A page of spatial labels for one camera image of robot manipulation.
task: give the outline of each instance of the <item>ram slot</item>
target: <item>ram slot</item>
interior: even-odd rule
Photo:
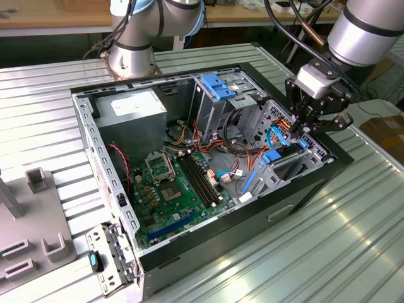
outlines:
[[[179,158],[178,164],[205,207],[211,207],[212,203],[219,202],[215,192],[192,159]]]

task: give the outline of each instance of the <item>wooden table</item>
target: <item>wooden table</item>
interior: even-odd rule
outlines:
[[[68,12],[60,0],[1,0],[0,10],[18,8],[11,18],[0,19],[0,37],[59,35],[67,33],[97,33],[111,31],[111,17],[106,12]],[[340,13],[327,8],[318,23],[334,23]],[[236,6],[207,7],[208,27],[255,27],[273,25],[271,19],[262,11],[249,11]],[[292,24],[295,16],[277,13],[284,24]]]

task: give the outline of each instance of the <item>cardboard box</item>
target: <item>cardboard box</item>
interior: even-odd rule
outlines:
[[[110,0],[62,0],[66,11],[109,11]]]
[[[404,165],[404,117],[372,118],[360,128],[370,139]]]

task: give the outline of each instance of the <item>motherboard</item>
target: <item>motherboard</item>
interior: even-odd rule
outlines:
[[[230,194],[219,182],[212,181],[209,171],[199,151],[183,157],[159,153],[131,169],[135,190],[133,208],[141,227],[135,237],[141,249],[234,206]]]

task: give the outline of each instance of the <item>blue drive bracket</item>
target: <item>blue drive bracket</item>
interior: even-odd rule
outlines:
[[[275,160],[281,159],[282,156],[276,151],[276,150],[270,150],[264,153],[261,156],[261,160],[258,162],[258,167],[262,169],[265,165],[270,164],[271,162],[274,162]],[[253,183],[255,177],[258,175],[258,172],[254,169],[253,172],[249,174],[247,177],[247,182],[244,184],[244,187],[241,189],[241,194],[245,194],[250,185]]]
[[[237,94],[230,90],[225,82],[215,74],[207,74],[201,77],[201,81],[209,91],[214,94],[217,100],[226,100],[234,98]]]

